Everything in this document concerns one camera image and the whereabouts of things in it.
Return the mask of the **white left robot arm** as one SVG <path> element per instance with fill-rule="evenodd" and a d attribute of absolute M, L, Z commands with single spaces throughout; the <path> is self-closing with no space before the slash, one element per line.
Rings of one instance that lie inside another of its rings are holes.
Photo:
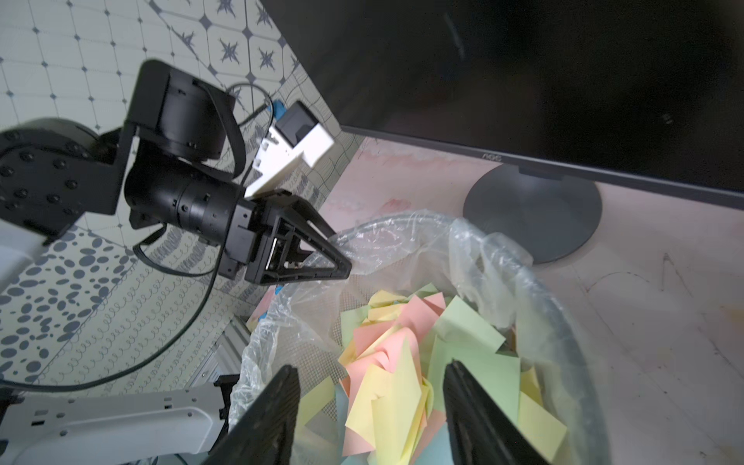
<path fill-rule="evenodd" d="M 281 188 L 315 165 L 333 139 L 302 103 L 269 120 L 253 159 L 234 117 L 236 98 L 164 62 L 139 69 L 123 125 L 97 135 L 61 118 L 1 135 L 1 280 L 35 260 L 87 212 L 126 199 L 134 229 L 168 227 L 217 248 L 210 281 L 260 286 L 344 280 L 351 262 L 309 201 Z M 5 464 L 125 464 L 204 455 L 209 464 L 287 464 L 300 420 L 298 370 L 284 366 L 230 425 L 234 375 L 183 391 L 87 398 L 87 384 L 1 384 Z"/>

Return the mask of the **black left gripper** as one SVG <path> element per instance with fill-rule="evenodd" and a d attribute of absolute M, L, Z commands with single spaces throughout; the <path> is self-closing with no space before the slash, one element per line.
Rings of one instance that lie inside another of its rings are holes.
<path fill-rule="evenodd" d="M 329 242 L 335 231 L 309 201 L 283 189 L 251 197 L 246 197 L 245 191 L 243 186 L 164 153 L 157 145 L 142 145 L 124 185 L 130 224 L 136 230 L 156 224 L 161 228 L 133 247 L 135 255 L 166 274 L 197 278 L 197 273 L 156 263 L 143 251 L 173 226 L 195 234 L 208 245 L 229 244 L 234 255 L 218 258 L 211 269 L 226 278 L 235 277 L 242 265 L 245 279 L 257 285 L 350 276 L 352 262 Z M 249 226 L 253 208 L 263 209 L 262 222 L 271 234 L 264 244 L 260 228 Z M 314 253 L 329 264 L 304 265 Z"/>

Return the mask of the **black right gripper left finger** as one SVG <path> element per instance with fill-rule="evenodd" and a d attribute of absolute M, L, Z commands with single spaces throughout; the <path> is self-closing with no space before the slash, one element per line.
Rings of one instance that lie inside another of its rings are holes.
<path fill-rule="evenodd" d="M 298 370 L 284 365 L 203 464 L 289 464 L 298 406 Z"/>

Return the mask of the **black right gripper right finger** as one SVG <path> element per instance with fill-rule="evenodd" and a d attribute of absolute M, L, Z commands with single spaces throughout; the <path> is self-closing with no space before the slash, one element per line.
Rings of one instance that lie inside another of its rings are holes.
<path fill-rule="evenodd" d="M 548 464 L 462 362 L 447 365 L 443 392 L 455 464 Z"/>

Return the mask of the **yellow sticky note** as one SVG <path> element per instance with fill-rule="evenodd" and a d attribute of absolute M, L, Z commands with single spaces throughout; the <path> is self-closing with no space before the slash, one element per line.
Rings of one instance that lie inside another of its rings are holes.
<path fill-rule="evenodd" d="M 348 366 L 345 455 L 373 453 L 378 464 L 411 462 L 432 397 L 418 349 L 411 331 L 402 331 Z"/>

